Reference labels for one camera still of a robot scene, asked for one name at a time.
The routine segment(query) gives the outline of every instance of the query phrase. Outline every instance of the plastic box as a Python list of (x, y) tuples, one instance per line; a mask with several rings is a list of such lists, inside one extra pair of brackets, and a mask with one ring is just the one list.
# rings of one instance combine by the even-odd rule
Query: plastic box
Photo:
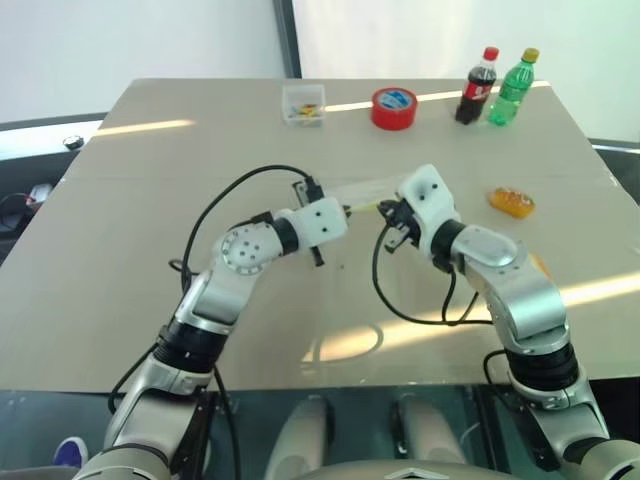
[(282, 118), (287, 125), (315, 127), (324, 122), (324, 85), (284, 85)]

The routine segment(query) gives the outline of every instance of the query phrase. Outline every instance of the green bottle cap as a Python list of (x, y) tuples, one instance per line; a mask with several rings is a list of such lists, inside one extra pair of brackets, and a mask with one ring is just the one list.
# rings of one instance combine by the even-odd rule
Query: green bottle cap
[(536, 63), (540, 52), (537, 48), (527, 48), (522, 54), (522, 61), (527, 63)]

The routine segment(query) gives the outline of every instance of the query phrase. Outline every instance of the red bottle cap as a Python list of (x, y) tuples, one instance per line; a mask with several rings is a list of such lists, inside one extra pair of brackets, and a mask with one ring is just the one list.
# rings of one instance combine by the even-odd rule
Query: red bottle cap
[(371, 98), (371, 120), (385, 130), (403, 130), (413, 123), (418, 100), (404, 88), (383, 88)]
[(487, 47), (484, 49), (484, 59), (485, 60), (495, 60), (496, 58), (498, 58), (498, 53), (500, 53), (500, 50), (498, 50), (496, 47)]

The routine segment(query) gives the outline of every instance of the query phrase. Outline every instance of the table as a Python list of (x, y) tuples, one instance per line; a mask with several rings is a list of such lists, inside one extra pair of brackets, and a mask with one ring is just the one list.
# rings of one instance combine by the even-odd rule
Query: table
[[(433, 163), (464, 221), (522, 239), (544, 260), (591, 377), (640, 374), (638, 210), (552, 88), (532, 89), (506, 128), (456, 124), (456, 98), (431, 95), (412, 128), (387, 132), (366, 108), (330, 112), (321, 128), (286, 127), (283, 83), (139, 80), (127, 89), (0, 270), (0, 388), (109, 390), (179, 302), (167, 260), (181, 256), (203, 207), (240, 174), (276, 162), (347, 197), (362, 196), (354, 184), (380, 179), (376, 195), (391, 196), (395, 178)], [(463, 86), (322, 83), (329, 105), (389, 85), (418, 94)], [(230, 225), (294, 208), (295, 180), (274, 172), (235, 192), (202, 228), (192, 268), (207, 265)], [(516, 221), (492, 209), (486, 193), (497, 186), (530, 194), (534, 214)], [(492, 328), (408, 324), (375, 296), (370, 261), (381, 226), (377, 213), (358, 213), (347, 237), (322, 248), (325, 266), (302, 254), (270, 267), (221, 358), (229, 389), (484, 381), (482, 358), (499, 346)], [(402, 310), (437, 318), (448, 278), (407, 247), (383, 258), (381, 283)], [(459, 286), (452, 317), (471, 293)], [(488, 318), (482, 308), (473, 316)], [(499, 361), (494, 370), (505, 379)]]

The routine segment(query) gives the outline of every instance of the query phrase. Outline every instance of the silver robot arm segment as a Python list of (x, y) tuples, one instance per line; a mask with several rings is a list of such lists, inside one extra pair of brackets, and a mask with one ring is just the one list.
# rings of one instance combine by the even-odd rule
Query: silver robot arm segment
[(235, 227), (216, 242), (210, 267), (193, 281), (160, 331), (112, 417), (103, 452), (76, 479), (101, 474), (166, 480), (169, 471), (179, 471), (193, 450), (194, 432), (202, 427), (200, 394), (258, 278), (278, 257), (347, 232), (344, 209), (334, 198), (269, 217)]
[(452, 265), (486, 300), (538, 465), (562, 467), (576, 479), (640, 474), (640, 446), (609, 440), (570, 342), (562, 297), (524, 244), (460, 223), (453, 196), (432, 165), (405, 180), (396, 196), (379, 206), (395, 228), (387, 250), (410, 240), (436, 267)]

